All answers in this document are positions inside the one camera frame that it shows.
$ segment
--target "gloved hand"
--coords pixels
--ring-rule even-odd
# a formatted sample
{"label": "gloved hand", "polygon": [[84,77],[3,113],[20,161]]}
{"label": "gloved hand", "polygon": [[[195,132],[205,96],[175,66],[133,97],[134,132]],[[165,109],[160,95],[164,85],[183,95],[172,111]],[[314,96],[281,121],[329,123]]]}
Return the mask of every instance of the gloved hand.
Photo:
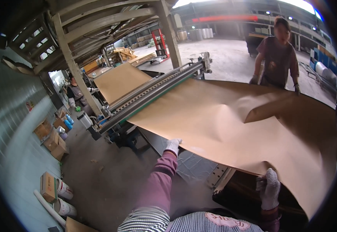
{"label": "gloved hand", "polygon": [[295,87],[295,93],[297,95],[300,95],[300,86],[299,86],[299,84],[296,84],[294,87]]}
{"label": "gloved hand", "polygon": [[271,210],[279,205],[280,189],[281,183],[273,169],[269,168],[265,176],[256,177],[256,191],[260,192],[261,209]]}
{"label": "gloved hand", "polygon": [[256,74],[254,74],[254,75],[252,76],[252,78],[251,78],[249,84],[250,84],[250,85],[257,85],[258,82],[259,82],[259,77],[258,77]]}
{"label": "gloved hand", "polygon": [[174,139],[171,139],[171,140],[167,141],[167,146],[166,146],[164,152],[165,151],[171,151],[177,157],[179,155],[179,144],[182,141],[183,140],[181,138],[174,138]]}

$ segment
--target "kraft paper sheet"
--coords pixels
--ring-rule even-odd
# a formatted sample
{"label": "kraft paper sheet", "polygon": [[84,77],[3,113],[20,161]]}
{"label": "kraft paper sheet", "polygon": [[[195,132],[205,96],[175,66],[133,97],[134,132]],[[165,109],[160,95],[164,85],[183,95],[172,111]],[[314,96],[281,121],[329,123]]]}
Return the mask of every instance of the kraft paper sheet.
{"label": "kraft paper sheet", "polygon": [[[124,95],[132,88],[124,89],[126,80],[142,74],[107,89]],[[128,121],[167,139],[182,138],[184,149],[237,170],[262,175],[272,167],[309,219],[336,171],[335,111],[292,91],[188,79]]]}
{"label": "kraft paper sheet", "polygon": [[127,62],[102,74],[94,82],[106,101],[112,104],[150,79],[149,75]]}

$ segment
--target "white pipe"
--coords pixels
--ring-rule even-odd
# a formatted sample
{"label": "white pipe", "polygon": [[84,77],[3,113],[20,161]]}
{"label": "white pipe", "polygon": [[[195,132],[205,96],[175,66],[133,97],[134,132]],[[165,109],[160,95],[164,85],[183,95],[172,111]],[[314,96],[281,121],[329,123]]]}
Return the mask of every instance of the white pipe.
{"label": "white pipe", "polygon": [[34,195],[41,202],[43,207],[65,228],[65,220],[46,202],[38,190],[34,190]]}

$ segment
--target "blue bottle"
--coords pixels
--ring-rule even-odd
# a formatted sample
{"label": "blue bottle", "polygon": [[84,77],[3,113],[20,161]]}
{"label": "blue bottle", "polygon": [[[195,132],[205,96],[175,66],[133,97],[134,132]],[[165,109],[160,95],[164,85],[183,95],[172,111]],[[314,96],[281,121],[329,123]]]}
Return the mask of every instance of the blue bottle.
{"label": "blue bottle", "polygon": [[70,122],[68,121],[68,119],[65,119],[64,123],[69,128],[69,130],[71,130],[73,128],[72,124],[70,124]]}
{"label": "blue bottle", "polygon": [[68,114],[66,114],[65,116],[67,117],[67,119],[70,122],[70,124],[73,125],[74,124],[73,119]]}

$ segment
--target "maroon t-shirt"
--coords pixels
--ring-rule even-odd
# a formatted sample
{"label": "maroon t-shirt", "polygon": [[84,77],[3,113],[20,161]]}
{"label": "maroon t-shirt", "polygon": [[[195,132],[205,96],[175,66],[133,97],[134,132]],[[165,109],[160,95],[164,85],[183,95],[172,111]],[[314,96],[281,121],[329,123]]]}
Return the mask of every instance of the maroon t-shirt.
{"label": "maroon t-shirt", "polygon": [[256,49],[265,57],[261,85],[286,86],[288,69],[292,78],[299,76],[299,66],[292,44],[282,45],[275,36],[263,39]]}

